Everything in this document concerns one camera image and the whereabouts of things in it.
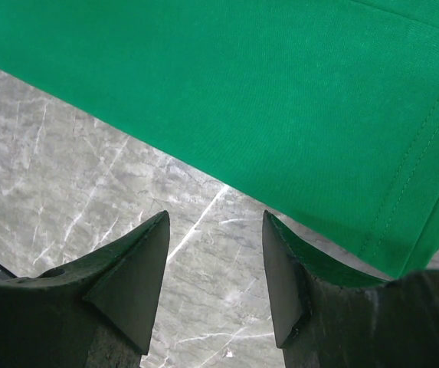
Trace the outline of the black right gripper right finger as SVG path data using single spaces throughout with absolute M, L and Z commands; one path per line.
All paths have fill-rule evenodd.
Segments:
M 270 212 L 264 269 L 288 367 L 439 367 L 439 270 L 386 281 L 299 238 Z

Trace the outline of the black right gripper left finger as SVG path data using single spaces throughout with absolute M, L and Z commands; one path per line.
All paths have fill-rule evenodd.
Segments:
M 160 212 L 75 261 L 0 281 L 0 367 L 138 367 L 168 251 Z

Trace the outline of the green t shirt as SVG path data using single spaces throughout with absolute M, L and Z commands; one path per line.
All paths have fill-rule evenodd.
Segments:
M 439 249 L 439 1 L 0 1 L 0 69 L 394 278 Z

